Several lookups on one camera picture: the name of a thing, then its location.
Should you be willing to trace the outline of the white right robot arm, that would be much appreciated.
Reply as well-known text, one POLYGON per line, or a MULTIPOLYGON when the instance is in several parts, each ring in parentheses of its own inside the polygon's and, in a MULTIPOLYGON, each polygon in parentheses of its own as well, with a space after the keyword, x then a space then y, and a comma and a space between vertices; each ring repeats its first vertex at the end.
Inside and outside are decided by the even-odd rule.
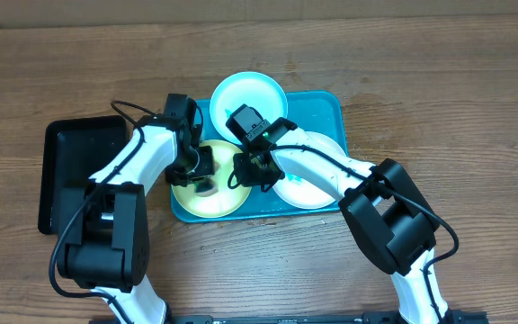
POLYGON ((444 323, 449 307, 434 266, 457 252, 437 256, 435 232, 449 225, 433 209, 395 160, 379 165, 338 153, 285 118, 267 121, 241 105, 227 128, 242 143, 231 180, 270 189, 285 175, 311 183, 334 198, 356 245, 395 286, 406 323, 444 323))

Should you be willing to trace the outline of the yellow plate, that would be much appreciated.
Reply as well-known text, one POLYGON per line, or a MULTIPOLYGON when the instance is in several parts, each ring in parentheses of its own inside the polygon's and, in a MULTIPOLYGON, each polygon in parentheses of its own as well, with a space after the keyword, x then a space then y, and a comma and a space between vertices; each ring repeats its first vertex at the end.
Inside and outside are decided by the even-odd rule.
POLYGON ((251 192, 250 187, 228 188, 228 179, 233 171, 233 156, 241 153, 241 150, 234 144, 220 139, 204 140, 201 146, 212 147, 216 173, 210 179, 215 182, 218 191, 211 196, 201 197, 194 192, 196 184, 186 187, 173 185, 174 198, 196 217, 212 219, 226 216, 238 209, 251 192))

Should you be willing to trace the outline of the light blue plate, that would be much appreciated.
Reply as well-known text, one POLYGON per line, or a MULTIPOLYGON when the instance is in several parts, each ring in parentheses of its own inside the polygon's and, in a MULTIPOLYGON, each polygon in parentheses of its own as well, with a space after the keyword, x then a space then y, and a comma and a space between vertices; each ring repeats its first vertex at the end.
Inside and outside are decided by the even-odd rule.
POLYGON ((210 98, 210 119, 219 135, 236 145, 241 142, 226 123, 243 104, 255 108, 269 122, 288 115, 287 96, 270 76, 246 71, 225 78, 210 98))

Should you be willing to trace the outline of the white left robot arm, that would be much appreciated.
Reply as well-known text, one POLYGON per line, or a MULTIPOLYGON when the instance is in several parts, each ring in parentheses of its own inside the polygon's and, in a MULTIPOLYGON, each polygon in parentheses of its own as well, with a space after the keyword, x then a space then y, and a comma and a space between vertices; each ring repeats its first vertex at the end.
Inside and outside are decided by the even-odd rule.
POLYGON ((203 114, 186 94, 169 94, 161 113, 132 123, 128 144, 85 181, 57 197, 58 241, 49 283, 67 298, 100 298, 121 323, 166 323, 167 303, 149 282, 146 196, 158 177, 170 185, 214 190, 210 147, 201 145, 203 114))

